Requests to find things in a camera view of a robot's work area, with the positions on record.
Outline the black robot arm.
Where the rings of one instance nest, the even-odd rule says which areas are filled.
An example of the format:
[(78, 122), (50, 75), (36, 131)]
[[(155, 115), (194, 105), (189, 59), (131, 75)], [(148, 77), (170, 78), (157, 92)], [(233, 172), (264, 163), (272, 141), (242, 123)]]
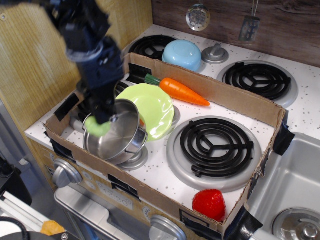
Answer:
[(115, 89), (124, 77), (122, 53), (107, 36), (109, 16), (94, 0), (41, 0), (40, 6), (62, 35), (68, 59), (81, 76), (77, 89), (102, 125), (117, 114)]

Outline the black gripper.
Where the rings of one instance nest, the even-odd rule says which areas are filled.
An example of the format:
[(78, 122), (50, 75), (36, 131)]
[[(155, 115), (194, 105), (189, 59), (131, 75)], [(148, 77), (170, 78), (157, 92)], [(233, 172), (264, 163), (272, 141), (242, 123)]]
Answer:
[(115, 88), (124, 77), (122, 52), (117, 43), (106, 36), (93, 51), (67, 50), (67, 57), (76, 63), (81, 80), (77, 85), (89, 101), (90, 109), (99, 125), (110, 122), (117, 115)]

